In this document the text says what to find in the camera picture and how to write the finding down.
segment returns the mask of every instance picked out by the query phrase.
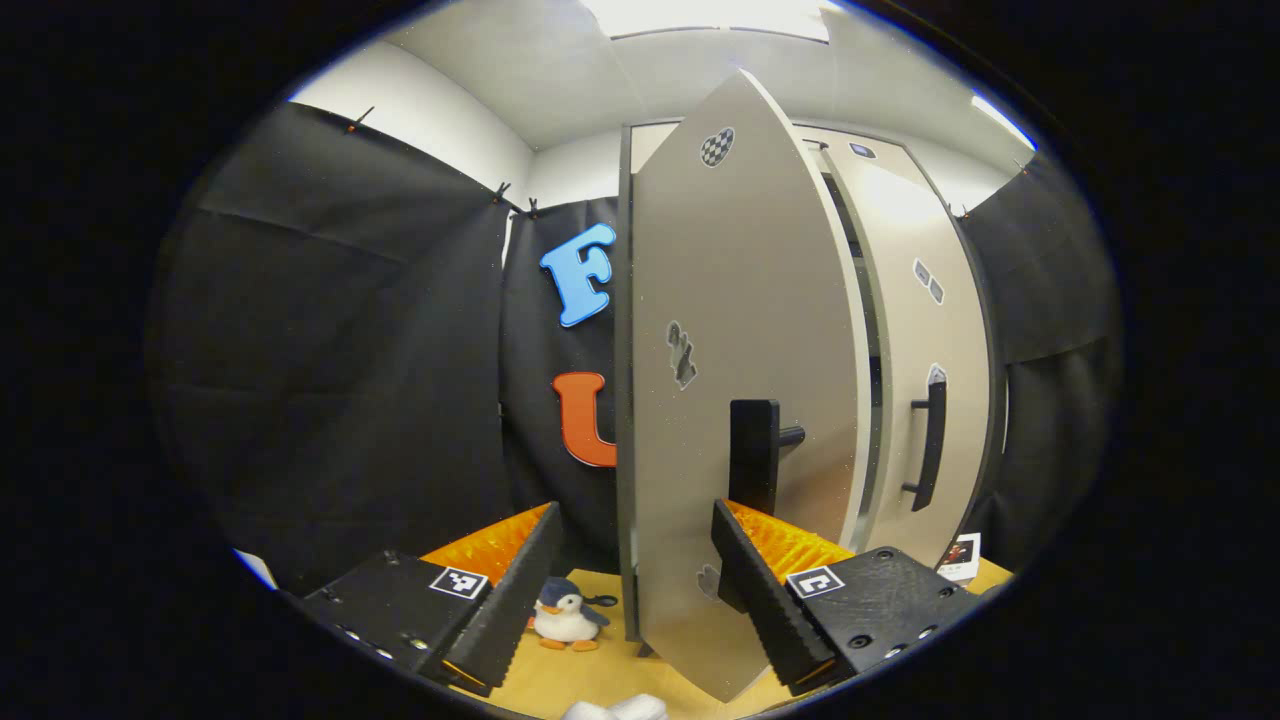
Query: white door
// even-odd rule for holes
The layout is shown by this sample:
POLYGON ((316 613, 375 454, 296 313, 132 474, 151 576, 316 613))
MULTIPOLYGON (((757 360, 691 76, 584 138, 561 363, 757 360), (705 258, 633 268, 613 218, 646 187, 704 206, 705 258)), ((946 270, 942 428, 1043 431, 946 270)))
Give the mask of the white door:
POLYGON ((919 168, 899 146, 824 137, 823 151, 849 204, 867 263, 883 383, 878 465, 855 547, 888 544, 937 565, 964 519, 987 441, 989 361, 978 290, 955 227, 919 168), (916 509, 932 410, 933 368, 946 377, 945 423, 931 502, 916 509))
POLYGON ((861 299, 813 158, 746 72, 680 123, 631 192, 635 497, 620 501, 634 500, 640 634, 730 701, 768 666, 750 619, 704 592, 721 566, 710 523, 728 492, 730 401, 777 400, 782 425, 805 429, 782 452, 776 515, 847 537, 870 411, 861 299))

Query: ceiling light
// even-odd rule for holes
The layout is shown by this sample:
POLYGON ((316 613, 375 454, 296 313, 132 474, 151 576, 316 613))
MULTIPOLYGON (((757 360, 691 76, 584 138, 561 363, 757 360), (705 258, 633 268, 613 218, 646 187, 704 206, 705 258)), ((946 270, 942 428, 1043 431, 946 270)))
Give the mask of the ceiling light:
POLYGON ((1027 147, 1030 147, 1032 151, 1036 150, 1036 143, 1032 142, 1032 138, 1027 137, 1027 135, 1023 133, 1023 131, 1018 129, 1018 126, 1015 126, 1012 122, 1010 122, 1009 118, 1006 118, 1004 115, 1004 113, 1001 113, 1000 110, 995 109, 991 105, 991 102, 987 102, 982 97, 978 97, 977 95, 974 95, 973 96, 973 106, 977 108, 977 109, 979 109, 979 110, 982 110, 983 113, 987 114, 987 117, 989 117, 991 119, 993 119, 997 123, 1000 123, 1000 126, 1002 128, 1007 129, 1010 135, 1012 135, 1018 140, 1023 141, 1023 145, 1025 145, 1027 147))
POLYGON ((581 0, 609 37, 672 29, 758 29, 827 42, 819 8, 833 0, 581 0))

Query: white ceiling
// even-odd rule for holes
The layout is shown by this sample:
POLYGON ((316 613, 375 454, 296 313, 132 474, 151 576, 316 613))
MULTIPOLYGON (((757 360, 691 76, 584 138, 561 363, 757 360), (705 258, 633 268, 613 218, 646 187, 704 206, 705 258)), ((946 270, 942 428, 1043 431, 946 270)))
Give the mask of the white ceiling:
POLYGON ((727 29, 609 40, 577 0, 461 0, 385 40, 466 88, 534 150, 682 117, 745 68, 795 118, 892 129, 997 168, 1027 158, 929 47, 861 10, 823 17, 829 45, 727 29))

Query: penguin plush toy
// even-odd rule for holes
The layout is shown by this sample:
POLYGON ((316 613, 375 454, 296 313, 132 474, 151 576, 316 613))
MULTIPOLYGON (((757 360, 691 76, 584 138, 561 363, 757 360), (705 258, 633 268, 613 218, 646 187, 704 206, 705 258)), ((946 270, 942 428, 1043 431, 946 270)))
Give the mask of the penguin plush toy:
POLYGON ((595 650, 595 635, 609 619, 588 607, 582 591, 566 578, 548 578, 534 602, 534 632, 539 644, 552 650, 568 646, 579 652, 595 650))

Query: blue letter f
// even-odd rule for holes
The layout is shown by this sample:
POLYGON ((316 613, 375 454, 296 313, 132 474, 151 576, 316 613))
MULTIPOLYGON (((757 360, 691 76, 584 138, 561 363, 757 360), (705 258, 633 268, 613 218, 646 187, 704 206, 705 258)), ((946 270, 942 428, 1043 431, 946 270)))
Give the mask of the blue letter f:
POLYGON ((613 228, 604 223, 596 223, 573 237, 564 245, 543 255, 541 265, 552 272, 556 288, 559 290, 561 302, 564 310, 561 311, 561 325, 571 328, 591 315, 604 310, 609 305, 609 296, 591 287, 588 278, 607 283, 613 277, 609 268, 609 258, 595 245, 613 245, 613 228), (579 260, 579 252, 584 247, 586 260, 579 260))

